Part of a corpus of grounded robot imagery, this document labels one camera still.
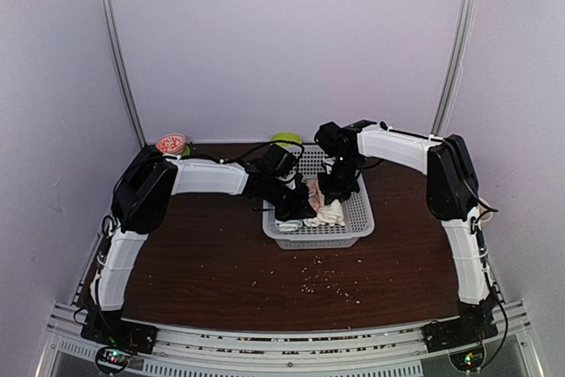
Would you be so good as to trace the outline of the white towel blue print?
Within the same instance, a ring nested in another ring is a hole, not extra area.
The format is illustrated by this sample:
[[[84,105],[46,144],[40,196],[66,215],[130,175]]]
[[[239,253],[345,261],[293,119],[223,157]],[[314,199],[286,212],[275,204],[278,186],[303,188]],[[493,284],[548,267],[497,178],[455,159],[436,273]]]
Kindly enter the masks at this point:
[[[344,227],[346,223],[341,202],[333,200],[330,204],[320,207],[315,217],[304,219],[304,225],[306,227]]]

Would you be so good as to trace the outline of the white plastic perforated basket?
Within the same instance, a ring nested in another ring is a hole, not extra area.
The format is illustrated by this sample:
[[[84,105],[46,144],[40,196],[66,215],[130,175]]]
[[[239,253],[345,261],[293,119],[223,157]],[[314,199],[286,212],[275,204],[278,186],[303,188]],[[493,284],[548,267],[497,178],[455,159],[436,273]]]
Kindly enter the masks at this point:
[[[369,236],[374,228],[371,203],[362,176],[359,192],[342,202],[344,226],[326,224],[318,227],[302,225],[293,231],[280,231],[275,222],[274,207],[263,201],[262,229],[283,250],[334,249],[352,247],[360,238]]]

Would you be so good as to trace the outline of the orange bunny pattern towel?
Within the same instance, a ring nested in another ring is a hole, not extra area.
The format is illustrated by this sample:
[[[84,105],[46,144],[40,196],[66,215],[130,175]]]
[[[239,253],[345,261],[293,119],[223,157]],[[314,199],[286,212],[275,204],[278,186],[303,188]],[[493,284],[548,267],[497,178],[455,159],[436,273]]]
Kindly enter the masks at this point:
[[[317,212],[321,207],[325,206],[325,196],[319,187],[317,178],[309,179],[306,181],[308,188],[308,201],[312,209]]]

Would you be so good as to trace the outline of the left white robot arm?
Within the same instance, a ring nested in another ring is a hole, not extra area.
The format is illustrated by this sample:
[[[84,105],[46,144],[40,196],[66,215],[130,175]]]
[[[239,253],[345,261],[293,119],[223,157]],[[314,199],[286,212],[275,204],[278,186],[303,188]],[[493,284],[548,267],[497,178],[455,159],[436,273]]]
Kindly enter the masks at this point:
[[[118,345],[127,327],[112,313],[122,309],[137,256],[148,236],[164,221],[170,198],[183,193],[223,193],[264,200],[280,222],[315,217],[309,188],[292,169],[297,157],[275,143],[258,158],[165,154],[143,147],[118,180],[112,195],[111,225],[102,243],[99,269],[91,282],[87,310],[97,313],[93,331]]]

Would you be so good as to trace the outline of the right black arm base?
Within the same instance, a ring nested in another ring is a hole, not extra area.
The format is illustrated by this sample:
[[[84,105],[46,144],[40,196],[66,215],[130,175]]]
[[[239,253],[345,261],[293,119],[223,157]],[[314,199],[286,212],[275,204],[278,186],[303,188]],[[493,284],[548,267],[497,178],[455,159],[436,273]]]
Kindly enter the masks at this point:
[[[479,343],[498,335],[492,306],[459,303],[458,312],[456,318],[435,320],[421,328],[429,353]]]

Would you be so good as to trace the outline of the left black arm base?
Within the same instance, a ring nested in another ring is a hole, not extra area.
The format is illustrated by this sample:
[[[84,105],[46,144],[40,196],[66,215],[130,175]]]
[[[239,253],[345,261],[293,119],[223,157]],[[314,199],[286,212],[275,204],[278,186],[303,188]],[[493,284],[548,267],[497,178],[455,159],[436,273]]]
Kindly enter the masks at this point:
[[[122,311],[101,312],[96,305],[89,304],[80,336],[122,351],[152,354],[157,333],[155,326],[123,320]]]

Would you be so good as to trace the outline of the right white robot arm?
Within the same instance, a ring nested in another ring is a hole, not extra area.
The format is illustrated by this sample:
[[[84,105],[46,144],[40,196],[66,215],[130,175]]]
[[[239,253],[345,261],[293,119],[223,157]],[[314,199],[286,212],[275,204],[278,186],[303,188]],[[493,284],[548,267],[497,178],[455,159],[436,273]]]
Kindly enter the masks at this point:
[[[359,192],[369,158],[400,164],[426,176],[426,205],[447,234],[459,300],[479,305],[487,299],[486,248],[478,235],[480,214],[490,207],[478,195],[478,177],[461,136],[419,135],[361,120],[344,127],[323,124],[314,141],[331,161],[318,176],[327,201],[345,201]]]

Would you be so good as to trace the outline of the small green bowl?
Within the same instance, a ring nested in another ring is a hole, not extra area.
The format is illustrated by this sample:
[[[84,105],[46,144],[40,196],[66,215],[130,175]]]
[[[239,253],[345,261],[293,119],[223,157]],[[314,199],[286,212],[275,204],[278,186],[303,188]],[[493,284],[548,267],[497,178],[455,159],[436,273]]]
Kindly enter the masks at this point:
[[[295,132],[278,132],[271,136],[271,141],[280,142],[280,143],[298,143],[302,144],[303,139],[302,137]]]

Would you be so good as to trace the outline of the green plate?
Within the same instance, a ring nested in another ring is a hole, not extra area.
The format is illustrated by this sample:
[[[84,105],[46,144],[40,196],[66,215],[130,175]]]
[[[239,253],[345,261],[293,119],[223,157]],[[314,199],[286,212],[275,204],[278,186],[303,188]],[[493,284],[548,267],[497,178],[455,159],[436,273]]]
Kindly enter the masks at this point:
[[[179,153],[181,157],[186,157],[189,156],[190,154],[191,154],[191,147],[189,145],[185,145],[181,150],[181,152]]]

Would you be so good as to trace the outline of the red patterned bowl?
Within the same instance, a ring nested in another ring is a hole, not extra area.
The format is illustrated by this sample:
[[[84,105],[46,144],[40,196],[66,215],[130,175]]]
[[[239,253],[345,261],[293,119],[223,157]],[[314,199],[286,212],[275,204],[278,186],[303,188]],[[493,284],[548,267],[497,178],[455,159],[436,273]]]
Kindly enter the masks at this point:
[[[182,133],[170,133],[162,136],[155,147],[166,155],[181,155],[186,148],[186,137]]]

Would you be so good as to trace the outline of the beige paper cup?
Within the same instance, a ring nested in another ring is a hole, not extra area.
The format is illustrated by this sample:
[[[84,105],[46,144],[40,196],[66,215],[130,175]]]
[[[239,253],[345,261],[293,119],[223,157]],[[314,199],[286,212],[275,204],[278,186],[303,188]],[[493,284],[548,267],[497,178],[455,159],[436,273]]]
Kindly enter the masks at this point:
[[[482,210],[478,216],[478,226],[483,228],[493,218],[493,215],[493,211]]]

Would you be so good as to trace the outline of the front aluminium rail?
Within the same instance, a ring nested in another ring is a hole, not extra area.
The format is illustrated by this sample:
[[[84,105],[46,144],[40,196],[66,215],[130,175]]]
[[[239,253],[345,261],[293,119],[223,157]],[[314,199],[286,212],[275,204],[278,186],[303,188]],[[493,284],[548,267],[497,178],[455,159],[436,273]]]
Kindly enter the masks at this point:
[[[157,328],[153,353],[139,353],[117,376],[549,376],[522,301],[504,306],[505,321],[493,316],[500,334],[477,348],[486,368],[460,371],[454,365],[473,344],[431,352],[422,328],[433,321],[321,332],[240,332],[165,324]],[[94,364],[100,344],[80,337],[74,305],[56,303],[32,376],[105,376]]]

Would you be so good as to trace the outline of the right aluminium frame post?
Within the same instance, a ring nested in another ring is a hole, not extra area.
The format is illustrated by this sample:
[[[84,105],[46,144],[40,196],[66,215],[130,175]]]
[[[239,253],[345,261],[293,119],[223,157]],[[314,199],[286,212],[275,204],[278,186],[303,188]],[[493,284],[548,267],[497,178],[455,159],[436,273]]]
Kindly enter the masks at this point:
[[[448,129],[449,119],[455,105],[456,95],[463,75],[463,56],[471,37],[476,4],[477,0],[460,0],[448,67],[442,85],[441,97],[433,120],[432,133],[436,135],[445,134]]]

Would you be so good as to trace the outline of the aluminium frame post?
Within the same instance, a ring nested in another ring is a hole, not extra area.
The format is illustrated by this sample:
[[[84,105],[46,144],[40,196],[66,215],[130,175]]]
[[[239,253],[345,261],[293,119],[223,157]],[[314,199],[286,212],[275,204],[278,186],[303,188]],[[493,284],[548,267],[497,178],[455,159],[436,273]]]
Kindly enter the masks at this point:
[[[449,119],[455,105],[456,95],[463,75],[463,56],[471,37],[476,4],[477,0],[460,0],[448,67],[442,85],[441,97],[433,120],[432,133],[436,135],[445,134],[448,129]]]
[[[109,39],[111,60],[117,77],[120,94],[124,102],[126,115],[139,146],[144,147],[147,144],[147,138],[143,131],[139,112],[132,95],[131,83],[127,74],[124,54],[119,39],[113,2],[112,0],[101,0],[101,6]]]

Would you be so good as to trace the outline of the left aluminium frame post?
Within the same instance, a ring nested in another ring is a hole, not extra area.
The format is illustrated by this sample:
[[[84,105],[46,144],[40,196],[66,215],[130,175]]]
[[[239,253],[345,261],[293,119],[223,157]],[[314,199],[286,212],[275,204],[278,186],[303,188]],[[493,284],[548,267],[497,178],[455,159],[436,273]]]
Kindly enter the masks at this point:
[[[131,83],[127,74],[124,54],[119,39],[113,2],[112,0],[101,0],[101,6],[109,39],[111,60],[117,77],[120,94],[124,102],[126,115],[139,146],[144,147],[147,144],[147,138],[143,131],[139,112],[132,95]]]

